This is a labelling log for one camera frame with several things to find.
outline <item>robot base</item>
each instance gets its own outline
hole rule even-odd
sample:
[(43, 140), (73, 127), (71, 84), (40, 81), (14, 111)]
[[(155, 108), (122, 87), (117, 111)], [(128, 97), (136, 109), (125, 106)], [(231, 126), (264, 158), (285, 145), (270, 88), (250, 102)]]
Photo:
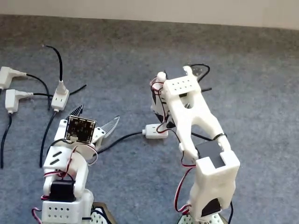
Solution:
[(211, 216), (210, 220), (205, 222), (195, 222), (190, 215), (183, 215), (177, 224), (228, 224), (227, 221), (219, 214)]

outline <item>white plug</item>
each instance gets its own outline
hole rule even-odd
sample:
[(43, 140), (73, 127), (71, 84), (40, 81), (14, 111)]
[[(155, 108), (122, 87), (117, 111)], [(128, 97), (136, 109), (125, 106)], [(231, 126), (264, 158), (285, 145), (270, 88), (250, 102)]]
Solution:
[(168, 137), (168, 131), (163, 133), (158, 133), (157, 128), (161, 124), (146, 125), (145, 129), (142, 130), (142, 134), (145, 135), (147, 139), (166, 139)]
[(8, 113), (15, 113), (19, 108), (19, 100), (33, 96), (32, 92), (20, 92), (17, 90), (6, 90), (5, 108)]
[(51, 103), (51, 107), (54, 109), (54, 111), (63, 111), (69, 96), (70, 92), (65, 87), (64, 82), (59, 81)]
[(20, 72), (9, 67), (1, 67), (0, 70), (0, 89), (8, 89), (13, 77), (26, 76), (25, 72)]

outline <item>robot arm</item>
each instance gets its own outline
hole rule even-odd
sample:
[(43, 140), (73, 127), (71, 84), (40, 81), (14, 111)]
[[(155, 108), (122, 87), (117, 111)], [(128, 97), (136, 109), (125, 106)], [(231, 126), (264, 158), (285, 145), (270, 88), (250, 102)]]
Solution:
[[(235, 191), (235, 178), (240, 162), (231, 150), (217, 118), (211, 114), (196, 77), (189, 66), (186, 76), (166, 79), (160, 72), (152, 87), (161, 90), (165, 104), (153, 100), (155, 112), (164, 110), (172, 116), (180, 139), (179, 149), (196, 164), (195, 182), (190, 192), (189, 211), (195, 221), (226, 209)], [(195, 146), (191, 139), (192, 126), (201, 127), (215, 141)]]
[(93, 120), (73, 115), (60, 121), (54, 138), (56, 144), (49, 148), (43, 166), (46, 198), (42, 209), (43, 224), (90, 223), (93, 194), (85, 189), (87, 160), (93, 158), (118, 121), (119, 117), (115, 117), (102, 127), (95, 127)]

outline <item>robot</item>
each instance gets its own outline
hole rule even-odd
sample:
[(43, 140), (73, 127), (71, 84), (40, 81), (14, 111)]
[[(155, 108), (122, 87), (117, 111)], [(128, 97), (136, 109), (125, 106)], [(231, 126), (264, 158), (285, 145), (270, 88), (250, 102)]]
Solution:
[(96, 121), (79, 117), (82, 111), (80, 106), (60, 121), (47, 151), (43, 165), (42, 219), (35, 215), (37, 209), (32, 210), (38, 223), (111, 224), (104, 209), (93, 206), (93, 194), (85, 184), (88, 165), (95, 163), (98, 149), (114, 131), (119, 116), (96, 127)]
[[(223, 224), (219, 213), (230, 206), (240, 162), (217, 118), (210, 112), (192, 68), (185, 66), (183, 69), (186, 76), (167, 79), (165, 72), (159, 72), (150, 82), (151, 109), (161, 122), (156, 128), (159, 136), (153, 135), (153, 138), (166, 138), (168, 131), (176, 127), (179, 150), (183, 157), (193, 162), (192, 165), (182, 163), (189, 169), (178, 191), (191, 169), (195, 169), (195, 178), (189, 200), (181, 209), (176, 205), (176, 193), (174, 206), (183, 214), (178, 223)], [(211, 137), (210, 141), (194, 145), (192, 125), (202, 128)]]
[[(174, 200), (176, 211), (182, 213), (178, 224), (225, 224), (220, 212), (231, 204), (240, 162), (217, 118), (210, 112), (192, 68), (185, 66), (184, 70), (186, 76), (167, 79), (165, 72), (159, 72), (151, 81), (151, 109), (161, 123), (147, 125), (144, 134), (146, 138), (167, 138), (168, 131), (176, 127), (178, 148), (183, 155), (182, 165), (188, 168)], [(80, 109), (60, 121), (54, 142), (48, 150), (43, 166), (45, 182), (39, 223), (111, 224), (103, 209), (93, 207), (93, 194), (85, 189), (85, 183), (88, 165), (95, 160), (87, 161), (97, 158), (98, 149), (115, 129), (119, 117), (96, 128), (95, 121), (80, 118), (78, 111)], [(209, 141), (194, 145), (192, 125), (209, 134)], [(184, 157), (192, 164), (184, 164)], [(192, 169), (195, 170), (195, 178), (189, 200), (178, 209), (179, 190)]]

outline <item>black wire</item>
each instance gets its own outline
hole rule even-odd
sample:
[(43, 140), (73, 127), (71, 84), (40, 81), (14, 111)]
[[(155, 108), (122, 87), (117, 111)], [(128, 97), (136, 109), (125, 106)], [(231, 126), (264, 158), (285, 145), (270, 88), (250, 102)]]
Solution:
[(39, 154), (39, 167), (40, 167), (40, 168), (43, 167), (43, 147), (44, 147), (44, 145), (45, 145), (45, 141), (46, 141), (46, 137), (47, 137), (48, 131), (49, 131), (49, 129), (50, 129), (50, 126), (51, 126), (51, 124), (52, 124), (52, 122), (53, 122), (53, 120), (54, 120), (56, 114), (57, 114), (57, 112), (54, 111), (54, 112), (53, 112), (53, 115), (52, 115), (52, 117), (51, 117), (51, 119), (50, 119), (50, 121), (49, 121), (49, 123), (48, 123), (48, 125), (47, 125), (45, 134), (43, 135), (43, 141), (42, 141), (41, 151), (40, 151), (40, 154)]
[(200, 81), (201, 81), (207, 74), (209, 74), (211, 68), (210, 68), (210, 66), (208, 66), (208, 65), (206, 65), (206, 64), (191, 64), (191, 65), (190, 65), (190, 67), (194, 67), (194, 66), (204, 66), (204, 67), (207, 68), (207, 71), (206, 71), (201, 77), (199, 77), (199, 78), (197, 79), (197, 81), (198, 81), (198, 83), (199, 83), (199, 82), (200, 82)]
[(58, 140), (52, 142), (52, 144), (49, 146), (49, 148), (48, 148), (48, 150), (47, 150), (47, 155), (48, 155), (48, 152), (49, 152), (51, 146), (56, 145), (56, 143), (58, 143), (58, 142), (60, 142), (60, 141), (63, 141), (64, 143), (69, 144), (69, 145), (71, 145), (71, 144), (74, 143), (73, 141), (69, 142), (69, 141), (67, 141), (66, 139), (58, 139)]
[(206, 88), (206, 89), (202, 89), (201, 92), (207, 92), (207, 91), (210, 91), (210, 90), (212, 90), (211, 87), (210, 88)]
[(46, 94), (46, 93), (33, 93), (33, 95), (35, 96), (46, 96), (50, 99), (50, 97), (53, 97), (53, 95), (51, 94)]
[(86, 86), (87, 86), (87, 85), (85, 84), (85, 85), (83, 85), (82, 87), (80, 87), (79, 89), (77, 89), (77, 90), (71, 92), (71, 93), (70, 93), (70, 96), (73, 95), (73, 94), (75, 94), (75, 93), (77, 93), (77, 92), (79, 92), (80, 90), (84, 89)]
[(212, 139), (208, 138), (208, 137), (205, 137), (205, 136), (202, 136), (200, 134), (196, 134), (194, 132), (191, 132), (191, 135), (195, 136), (195, 137), (198, 137), (198, 138), (201, 138), (203, 140), (207, 140), (207, 141), (212, 141)]
[(1, 149), (0, 149), (0, 167), (1, 169), (3, 169), (4, 167), (4, 155), (3, 155), (3, 152), (4, 152), (4, 143), (5, 143), (5, 139), (6, 139), (6, 136), (7, 136), (7, 133), (9, 131), (9, 128), (11, 126), (11, 123), (13, 122), (13, 115), (11, 113), (8, 114), (8, 117), (9, 117), (9, 122), (8, 122), (8, 126), (4, 132), (4, 135), (2, 137), (2, 141), (1, 141)]
[[(46, 84), (43, 80), (41, 80), (39, 77), (36, 77), (36, 76), (34, 76), (34, 75), (31, 75), (31, 74), (27, 74), (27, 76), (32, 77), (32, 78), (35, 78), (35, 79), (37, 79), (38, 81), (40, 81), (40, 82), (44, 85), (47, 94), (48, 94), (48, 95), (50, 94), (49, 89), (48, 89), (48, 87), (47, 87), (47, 84)], [(51, 106), (51, 100), (50, 100), (50, 96), (48, 96), (48, 111), (50, 110), (50, 106)]]
[(112, 148), (113, 146), (115, 146), (115, 145), (116, 145), (117, 143), (119, 143), (120, 141), (122, 141), (122, 140), (124, 140), (124, 139), (126, 139), (126, 138), (128, 138), (128, 137), (131, 137), (131, 136), (133, 136), (133, 135), (137, 135), (137, 134), (142, 134), (142, 132), (135, 132), (135, 133), (131, 133), (131, 134), (127, 134), (127, 135), (125, 135), (125, 136), (119, 138), (118, 140), (116, 140), (115, 142), (111, 143), (109, 146), (105, 147), (104, 149), (98, 151), (98, 154), (101, 154), (101, 153), (103, 153), (103, 152), (109, 150), (110, 148)]
[(62, 59), (61, 59), (59, 51), (56, 48), (54, 48), (54, 47), (52, 47), (50, 45), (44, 45), (44, 46), (47, 47), (47, 48), (51, 48), (51, 49), (53, 49), (56, 52), (56, 54), (58, 56), (58, 59), (59, 59), (59, 80), (62, 81), (63, 67), (62, 67)]
[(228, 224), (230, 224), (230, 222), (232, 221), (233, 215), (234, 215), (233, 202), (230, 202), (230, 216), (229, 216), (229, 219), (228, 219)]
[(219, 138), (220, 136), (226, 136), (226, 137), (228, 137), (225, 133), (220, 133), (220, 134), (218, 134), (218, 135), (216, 135), (214, 138), (213, 138), (213, 140), (216, 140), (217, 138)]

